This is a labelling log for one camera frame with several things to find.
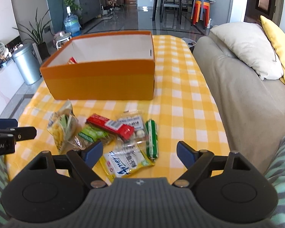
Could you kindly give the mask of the orange fries snack bag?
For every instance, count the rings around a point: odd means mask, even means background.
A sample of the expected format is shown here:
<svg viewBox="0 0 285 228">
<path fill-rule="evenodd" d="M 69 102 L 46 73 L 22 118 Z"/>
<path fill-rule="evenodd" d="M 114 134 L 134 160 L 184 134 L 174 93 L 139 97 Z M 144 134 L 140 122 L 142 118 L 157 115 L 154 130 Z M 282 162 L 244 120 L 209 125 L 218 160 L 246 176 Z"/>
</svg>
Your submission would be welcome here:
<svg viewBox="0 0 285 228">
<path fill-rule="evenodd" d="M 71 57 L 67 63 L 68 64 L 77 64 L 77 61 L 74 59 L 74 57 Z"/>
</svg>

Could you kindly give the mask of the green seaweed snack packet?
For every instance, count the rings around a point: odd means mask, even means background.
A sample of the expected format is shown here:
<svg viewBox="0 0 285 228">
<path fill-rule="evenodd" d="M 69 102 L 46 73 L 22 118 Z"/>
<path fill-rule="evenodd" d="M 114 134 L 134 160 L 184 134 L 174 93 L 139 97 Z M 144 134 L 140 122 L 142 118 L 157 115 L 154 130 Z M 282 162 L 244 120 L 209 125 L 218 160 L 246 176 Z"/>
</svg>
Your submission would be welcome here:
<svg viewBox="0 0 285 228">
<path fill-rule="evenodd" d="M 101 130 L 91 124 L 85 124 L 81 131 L 73 136 L 68 142 L 78 149 L 86 149 L 96 141 L 101 141 L 102 144 L 108 145 L 115 139 L 115 136 Z"/>
</svg>

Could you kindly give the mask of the white green American packet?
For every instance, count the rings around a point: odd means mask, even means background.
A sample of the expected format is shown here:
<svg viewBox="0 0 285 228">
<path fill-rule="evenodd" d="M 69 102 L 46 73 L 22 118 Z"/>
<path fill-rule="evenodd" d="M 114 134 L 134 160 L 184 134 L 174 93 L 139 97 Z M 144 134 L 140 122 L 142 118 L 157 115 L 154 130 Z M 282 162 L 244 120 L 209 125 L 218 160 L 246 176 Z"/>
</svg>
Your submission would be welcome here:
<svg viewBox="0 0 285 228">
<path fill-rule="evenodd" d="M 138 171 L 155 165 L 140 146 L 125 146 L 101 156 L 99 160 L 111 183 L 116 178 L 127 178 Z"/>
</svg>

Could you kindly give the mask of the green wrapped sausage stick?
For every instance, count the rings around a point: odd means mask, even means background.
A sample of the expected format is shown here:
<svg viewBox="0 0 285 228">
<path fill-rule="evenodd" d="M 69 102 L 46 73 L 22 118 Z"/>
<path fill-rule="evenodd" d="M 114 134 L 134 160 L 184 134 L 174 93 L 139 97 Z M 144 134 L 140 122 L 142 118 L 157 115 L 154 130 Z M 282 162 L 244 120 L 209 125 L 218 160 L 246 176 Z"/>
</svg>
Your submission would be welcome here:
<svg viewBox="0 0 285 228">
<path fill-rule="evenodd" d="M 156 122 L 152 119 L 149 119 L 146 123 L 146 129 L 148 134 L 147 139 L 147 157 L 156 160 L 158 158 L 158 132 Z"/>
</svg>

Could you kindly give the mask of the red wrapped snack bar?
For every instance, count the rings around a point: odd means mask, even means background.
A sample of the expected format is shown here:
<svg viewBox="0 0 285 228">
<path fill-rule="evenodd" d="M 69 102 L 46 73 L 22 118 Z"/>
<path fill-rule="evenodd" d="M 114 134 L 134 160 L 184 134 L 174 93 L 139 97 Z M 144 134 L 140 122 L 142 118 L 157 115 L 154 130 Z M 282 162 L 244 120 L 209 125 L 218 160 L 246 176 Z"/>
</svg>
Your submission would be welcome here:
<svg viewBox="0 0 285 228">
<path fill-rule="evenodd" d="M 123 124 L 119 121 L 110 120 L 109 118 L 98 114 L 92 114 L 86 122 L 109 133 L 115 134 L 124 141 L 129 140 L 135 130 L 133 126 Z"/>
</svg>

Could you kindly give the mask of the yellow checkered tablecloth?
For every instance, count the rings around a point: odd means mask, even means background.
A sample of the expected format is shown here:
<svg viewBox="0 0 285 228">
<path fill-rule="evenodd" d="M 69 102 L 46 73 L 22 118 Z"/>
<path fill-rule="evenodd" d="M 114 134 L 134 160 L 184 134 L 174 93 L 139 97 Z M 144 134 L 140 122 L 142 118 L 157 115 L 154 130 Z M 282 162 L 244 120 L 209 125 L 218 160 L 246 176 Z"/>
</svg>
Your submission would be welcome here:
<svg viewBox="0 0 285 228">
<path fill-rule="evenodd" d="M 92 114 L 117 120 L 140 115 L 157 126 L 158 159 L 151 167 L 135 172 L 136 178 L 165 177 L 175 181 L 185 167 L 177 157 L 177 143 L 184 141 L 195 150 L 206 149 L 215 155 L 228 155 L 226 133 L 206 81 L 184 40 L 175 36 L 154 36 L 155 89 L 150 101 L 74 100 L 74 114 L 82 125 Z M 24 112 L 19 125 L 33 126 L 36 138 L 16 144 L 13 154 L 6 156 L 7 174 L 14 178 L 38 153 L 57 154 L 47 124 L 62 101 L 54 100 L 42 83 Z"/>
</svg>

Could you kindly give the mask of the clear white candy packet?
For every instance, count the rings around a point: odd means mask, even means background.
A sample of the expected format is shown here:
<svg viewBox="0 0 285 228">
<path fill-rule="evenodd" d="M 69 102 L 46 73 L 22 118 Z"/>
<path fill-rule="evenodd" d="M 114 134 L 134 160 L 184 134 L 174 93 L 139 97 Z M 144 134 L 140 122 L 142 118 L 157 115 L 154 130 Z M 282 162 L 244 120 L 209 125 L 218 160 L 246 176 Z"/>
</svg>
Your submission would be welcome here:
<svg viewBox="0 0 285 228">
<path fill-rule="evenodd" d="M 143 113 L 141 111 L 125 111 L 117 116 L 117 121 L 129 126 L 133 126 L 135 129 L 129 140 L 124 141 L 123 139 L 120 139 L 120 142 L 130 147 L 143 147 L 146 145 L 148 134 L 145 125 L 145 120 L 143 118 Z"/>
</svg>

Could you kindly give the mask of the silver pedal trash can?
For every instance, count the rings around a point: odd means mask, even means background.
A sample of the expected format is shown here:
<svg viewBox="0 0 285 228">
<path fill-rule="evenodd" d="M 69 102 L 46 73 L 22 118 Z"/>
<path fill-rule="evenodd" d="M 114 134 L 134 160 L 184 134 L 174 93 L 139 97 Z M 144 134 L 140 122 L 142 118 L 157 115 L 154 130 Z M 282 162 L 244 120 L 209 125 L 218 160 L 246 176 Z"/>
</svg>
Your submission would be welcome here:
<svg viewBox="0 0 285 228">
<path fill-rule="evenodd" d="M 24 44 L 12 54 L 25 84 L 32 85 L 41 79 L 40 63 L 31 43 Z"/>
</svg>

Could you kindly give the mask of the green striped clothing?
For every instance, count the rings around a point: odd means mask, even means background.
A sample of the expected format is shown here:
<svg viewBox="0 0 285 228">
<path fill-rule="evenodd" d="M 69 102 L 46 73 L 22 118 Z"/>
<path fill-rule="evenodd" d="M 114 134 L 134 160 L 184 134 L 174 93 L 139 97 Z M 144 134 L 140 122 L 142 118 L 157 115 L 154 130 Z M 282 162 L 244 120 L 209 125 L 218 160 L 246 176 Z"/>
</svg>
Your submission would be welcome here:
<svg viewBox="0 0 285 228">
<path fill-rule="evenodd" d="M 165 178 L 87 188 L 65 155 L 39 153 L 11 181 L 1 167 L 0 227 L 285 227 L 285 140 L 262 176 L 240 153 L 214 157 L 194 187 Z"/>
</svg>

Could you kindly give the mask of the orange cardboard box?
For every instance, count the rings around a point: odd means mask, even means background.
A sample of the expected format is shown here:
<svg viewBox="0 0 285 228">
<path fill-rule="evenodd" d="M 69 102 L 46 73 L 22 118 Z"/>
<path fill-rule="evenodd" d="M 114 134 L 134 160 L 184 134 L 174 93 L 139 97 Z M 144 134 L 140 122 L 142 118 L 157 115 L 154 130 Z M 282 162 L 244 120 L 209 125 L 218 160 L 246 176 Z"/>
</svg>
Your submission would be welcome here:
<svg viewBox="0 0 285 228">
<path fill-rule="evenodd" d="M 68 64 L 74 57 L 77 64 Z M 152 100 L 155 52 L 149 31 L 76 36 L 40 67 L 56 100 Z"/>
</svg>

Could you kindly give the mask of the potted green plant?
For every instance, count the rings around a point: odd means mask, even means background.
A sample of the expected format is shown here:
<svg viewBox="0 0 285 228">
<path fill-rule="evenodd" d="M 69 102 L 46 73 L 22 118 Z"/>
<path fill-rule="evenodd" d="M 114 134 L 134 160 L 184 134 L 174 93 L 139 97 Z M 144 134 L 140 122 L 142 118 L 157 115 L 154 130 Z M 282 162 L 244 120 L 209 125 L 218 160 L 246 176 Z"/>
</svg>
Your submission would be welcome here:
<svg viewBox="0 0 285 228">
<path fill-rule="evenodd" d="M 38 18 L 38 9 L 36 9 L 34 26 L 29 21 L 30 27 L 24 26 L 23 24 L 19 24 L 18 28 L 13 27 L 13 29 L 26 34 L 29 37 L 27 40 L 30 40 L 36 44 L 39 55 L 42 60 L 45 60 L 50 56 L 47 48 L 47 43 L 44 40 L 44 30 L 47 26 L 49 26 L 51 22 L 51 19 L 49 19 L 44 23 L 44 19 L 48 15 L 48 13 L 49 10 L 47 10 L 41 18 Z"/>
</svg>

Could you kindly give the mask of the blue water jug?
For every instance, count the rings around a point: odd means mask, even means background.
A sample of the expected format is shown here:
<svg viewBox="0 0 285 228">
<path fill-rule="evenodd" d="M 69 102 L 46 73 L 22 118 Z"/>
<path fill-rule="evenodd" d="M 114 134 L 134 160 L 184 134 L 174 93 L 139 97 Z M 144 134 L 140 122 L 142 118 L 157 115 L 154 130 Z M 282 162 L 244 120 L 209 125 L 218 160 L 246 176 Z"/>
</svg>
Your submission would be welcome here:
<svg viewBox="0 0 285 228">
<path fill-rule="evenodd" d="M 66 32 L 70 33 L 72 37 L 81 35 L 81 25 L 77 15 L 71 12 L 70 6 L 66 7 L 67 17 L 64 19 L 64 27 Z"/>
</svg>

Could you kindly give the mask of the white cushion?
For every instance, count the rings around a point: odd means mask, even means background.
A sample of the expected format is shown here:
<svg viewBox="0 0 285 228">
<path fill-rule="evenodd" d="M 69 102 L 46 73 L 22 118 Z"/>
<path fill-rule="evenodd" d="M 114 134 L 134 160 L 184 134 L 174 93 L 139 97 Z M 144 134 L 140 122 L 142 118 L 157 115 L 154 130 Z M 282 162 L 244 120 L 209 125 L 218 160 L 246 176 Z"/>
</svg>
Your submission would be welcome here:
<svg viewBox="0 0 285 228">
<path fill-rule="evenodd" d="M 255 23 L 233 22 L 211 29 L 219 40 L 261 80 L 278 80 L 283 76 L 281 61 L 264 30 Z"/>
</svg>

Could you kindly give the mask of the yellow cushion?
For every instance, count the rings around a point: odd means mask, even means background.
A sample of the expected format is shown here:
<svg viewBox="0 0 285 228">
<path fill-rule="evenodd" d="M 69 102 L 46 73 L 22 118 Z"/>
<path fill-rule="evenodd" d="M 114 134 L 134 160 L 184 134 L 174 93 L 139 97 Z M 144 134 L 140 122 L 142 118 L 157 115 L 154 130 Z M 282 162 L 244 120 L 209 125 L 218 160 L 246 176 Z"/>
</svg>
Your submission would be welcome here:
<svg viewBox="0 0 285 228">
<path fill-rule="evenodd" d="M 260 16 L 260 21 L 267 38 L 281 61 L 283 76 L 280 80 L 285 84 L 285 33 L 277 24 L 263 15 Z"/>
</svg>

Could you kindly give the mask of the dark grey cabinet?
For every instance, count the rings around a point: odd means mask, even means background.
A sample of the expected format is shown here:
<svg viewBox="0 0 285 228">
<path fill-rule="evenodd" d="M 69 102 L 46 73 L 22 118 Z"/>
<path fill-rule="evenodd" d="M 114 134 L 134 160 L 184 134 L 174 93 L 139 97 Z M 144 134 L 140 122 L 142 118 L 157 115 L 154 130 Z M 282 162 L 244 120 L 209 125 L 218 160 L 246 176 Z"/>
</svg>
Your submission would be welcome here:
<svg viewBox="0 0 285 228">
<path fill-rule="evenodd" d="M 75 0 L 75 4 L 80 7 L 75 14 L 79 17 L 81 25 L 86 24 L 101 14 L 100 0 Z"/>
</svg>

